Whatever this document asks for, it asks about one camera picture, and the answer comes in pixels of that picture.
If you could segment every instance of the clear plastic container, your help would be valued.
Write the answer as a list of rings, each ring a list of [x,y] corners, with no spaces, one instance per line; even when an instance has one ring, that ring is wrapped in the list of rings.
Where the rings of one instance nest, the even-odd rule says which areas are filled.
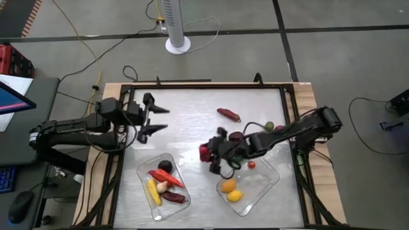
[[[264,158],[254,159],[256,167],[249,169],[248,161],[242,162],[242,168],[235,171],[233,178],[236,180],[236,189],[243,193],[237,202],[228,201],[228,194],[221,191],[221,186],[226,180],[220,180],[216,186],[217,192],[230,207],[239,215],[246,216],[257,202],[272,188],[279,180],[279,173]]]
[[[138,166],[138,168],[136,169],[136,173],[139,177],[139,179],[141,179],[142,182],[142,186],[143,189],[145,191],[145,195],[146,198],[148,199],[149,202],[149,206],[151,208],[151,212],[152,212],[152,217],[154,220],[156,221],[161,221],[166,219],[167,217],[170,217],[171,215],[184,210],[185,208],[187,208],[190,205],[190,196],[189,193],[187,192],[186,187],[185,188],[180,188],[177,186],[173,186],[172,188],[169,189],[170,192],[173,193],[177,193],[177,194],[181,194],[183,196],[186,197],[186,200],[183,204],[179,204],[179,203],[174,203],[174,202],[170,202],[167,201],[163,198],[161,198],[162,200],[162,205],[161,206],[157,206],[155,201],[153,200],[149,189],[148,189],[148,180],[153,179],[152,176],[148,173],[150,170],[157,170],[158,169],[158,165],[159,162],[163,161],[163,160],[168,160],[172,163],[173,165],[173,170],[171,172],[171,175],[173,177],[175,177],[176,179],[178,179],[182,184],[185,184],[183,182],[183,179],[181,178],[180,172],[173,160],[172,155],[170,155],[169,153],[163,153],[157,157],[154,157],[150,160],[147,160],[146,162],[142,163],[141,165]]]

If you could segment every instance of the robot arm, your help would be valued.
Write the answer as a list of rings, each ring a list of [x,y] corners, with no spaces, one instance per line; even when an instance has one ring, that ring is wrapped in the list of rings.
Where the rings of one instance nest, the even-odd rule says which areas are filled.
[[[46,121],[30,131],[30,146],[36,150],[38,159],[50,164],[84,174],[85,162],[72,158],[52,147],[57,144],[73,144],[82,146],[98,146],[109,153],[117,153],[124,148],[118,141],[117,132],[109,131],[111,124],[141,126],[137,140],[146,144],[148,136],[166,128],[167,125],[151,125],[149,113],[168,113],[169,111],[155,105],[155,99],[150,93],[143,97],[145,108],[142,110],[136,102],[129,102],[124,111],[121,102],[115,98],[107,98],[97,102],[95,113],[85,118],[65,121]],[[85,131],[102,133],[100,135],[86,134]]]
[[[239,141],[227,141],[227,133],[219,132],[219,136],[213,137],[207,143],[209,153],[212,154],[211,157],[207,158],[207,161],[212,162],[210,172],[220,174],[221,159],[229,162],[234,157],[244,159],[262,157],[277,143],[292,137],[295,137],[299,149],[312,150],[315,139],[323,136],[330,139],[332,134],[338,132],[341,126],[342,123],[335,110],[321,107],[280,130],[245,135]]]

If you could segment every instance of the tower fan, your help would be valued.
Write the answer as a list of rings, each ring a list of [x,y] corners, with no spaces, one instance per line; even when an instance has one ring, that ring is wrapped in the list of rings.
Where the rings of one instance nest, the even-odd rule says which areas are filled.
[[[172,54],[183,54],[190,49],[190,40],[183,35],[179,0],[162,0],[169,38],[165,47]]]

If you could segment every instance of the gray floor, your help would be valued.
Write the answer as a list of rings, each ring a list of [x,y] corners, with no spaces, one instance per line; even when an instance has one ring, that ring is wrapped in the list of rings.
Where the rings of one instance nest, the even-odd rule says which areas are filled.
[[[82,35],[134,33],[151,27],[144,17],[148,1],[58,1]],[[379,26],[407,24],[405,0],[339,1],[280,0],[287,28]],[[271,1],[182,1],[184,20],[216,16],[223,29],[277,28]],[[150,9],[155,15],[154,7]],[[191,25],[189,30],[215,29],[214,22]],[[50,0],[44,0],[29,36],[72,36],[73,31]],[[193,47],[211,36],[192,37]],[[359,227],[408,229],[409,156],[373,153],[359,142],[348,117],[348,104],[356,96],[388,100],[409,86],[409,31],[364,31],[289,34],[289,44],[300,81],[312,82],[318,105],[334,107],[344,123],[330,140],[330,154],[349,224]],[[101,54],[116,40],[88,42]],[[265,81],[290,81],[281,37],[278,34],[219,36],[203,50],[172,56],[164,38],[127,40],[102,60],[102,82],[126,82],[122,67],[132,65],[139,79],[212,79],[251,81],[260,72]],[[79,42],[14,44],[37,67],[37,77],[62,77],[93,60]],[[88,99],[97,78],[97,67],[67,78],[60,91]],[[82,116],[82,102],[58,95],[52,119]],[[408,130],[382,132],[378,123],[393,117],[383,104],[357,102],[352,109],[357,130],[366,142],[382,151],[407,150]],[[54,213],[62,204],[51,203]],[[73,212],[49,229],[68,225]]]

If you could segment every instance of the white table surface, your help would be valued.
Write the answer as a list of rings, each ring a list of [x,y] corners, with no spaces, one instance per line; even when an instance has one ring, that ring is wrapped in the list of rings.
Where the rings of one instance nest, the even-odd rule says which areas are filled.
[[[216,191],[221,177],[208,171],[210,163],[201,162],[198,147],[216,134],[217,127],[228,132],[242,131],[250,121],[285,124],[278,89],[150,89],[137,90],[135,100],[152,93],[156,105],[169,114],[150,114],[151,124],[168,124],[143,145],[134,143],[126,150],[121,185],[114,219],[115,229],[128,228],[231,228],[302,227],[302,212],[289,144],[282,142],[264,158],[278,171],[280,180],[261,198],[250,213],[237,215]],[[238,113],[241,123],[222,117],[222,107]],[[246,134],[259,132],[250,126]],[[129,128],[130,137],[134,131]],[[191,197],[189,207],[163,221],[155,221],[136,168],[162,153],[172,154]],[[222,172],[231,169],[222,165]]]

